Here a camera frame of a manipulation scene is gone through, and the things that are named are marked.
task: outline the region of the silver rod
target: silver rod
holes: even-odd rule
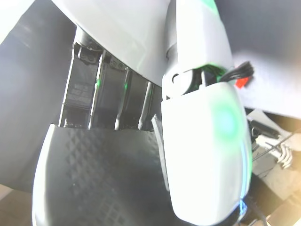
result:
[[[145,93],[145,98],[144,98],[144,103],[143,103],[143,107],[142,107],[141,116],[140,116],[139,122],[138,122],[138,129],[139,130],[142,129],[143,123],[145,122],[145,119],[146,119],[147,115],[150,112],[153,88],[154,88],[154,84],[149,81],[148,84],[147,84],[147,88],[146,88],[146,93]]]
[[[115,130],[119,129],[120,126],[120,118],[127,106],[128,102],[128,97],[129,97],[129,92],[130,92],[130,87],[131,87],[131,82],[132,82],[132,71],[127,67],[126,68],[126,79],[124,81],[124,89],[123,89],[123,95],[121,98],[121,102],[119,105],[118,109],[118,114],[115,120]]]
[[[94,122],[94,113],[95,113],[95,109],[96,109],[98,94],[99,94],[99,92],[102,92],[102,90],[103,90],[103,79],[104,79],[104,74],[105,74],[103,60],[105,58],[106,53],[107,53],[107,51],[103,50],[103,53],[99,58],[99,65],[98,65],[98,70],[97,70],[97,75],[96,75],[96,83],[94,85],[94,94],[93,94],[93,99],[92,99],[92,106],[91,106],[91,111],[90,111],[90,119],[89,119],[88,129],[91,129],[92,124]]]

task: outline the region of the black wire bundle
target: black wire bundle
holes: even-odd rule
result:
[[[254,74],[254,69],[249,61],[242,63],[237,68],[234,68],[226,72],[220,79],[220,81],[230,81],[233,79],[243,79],[250,77]]]

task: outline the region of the floor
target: floor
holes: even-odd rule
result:
[[[32,194],[0,185],[0,226],[32,226]]]

